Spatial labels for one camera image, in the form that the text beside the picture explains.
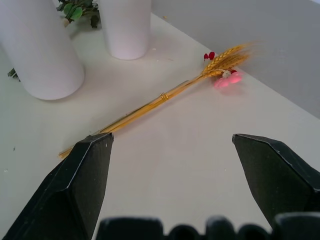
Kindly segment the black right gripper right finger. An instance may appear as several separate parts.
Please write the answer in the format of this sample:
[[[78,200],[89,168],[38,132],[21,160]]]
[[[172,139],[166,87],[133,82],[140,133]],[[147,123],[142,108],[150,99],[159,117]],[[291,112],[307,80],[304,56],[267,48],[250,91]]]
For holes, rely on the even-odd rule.
[[[237,133],[232,142],[250,192],[269,224],[278,214],[319,212],[320,173],[281,141]]]

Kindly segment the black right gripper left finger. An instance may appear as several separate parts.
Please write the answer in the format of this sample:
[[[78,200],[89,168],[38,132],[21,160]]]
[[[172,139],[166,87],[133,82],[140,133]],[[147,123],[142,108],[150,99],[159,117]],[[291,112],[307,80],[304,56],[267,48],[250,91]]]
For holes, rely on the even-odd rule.
[[[105,197],[112,133],[90,135],[42,181],[5,240],[90,240]]]

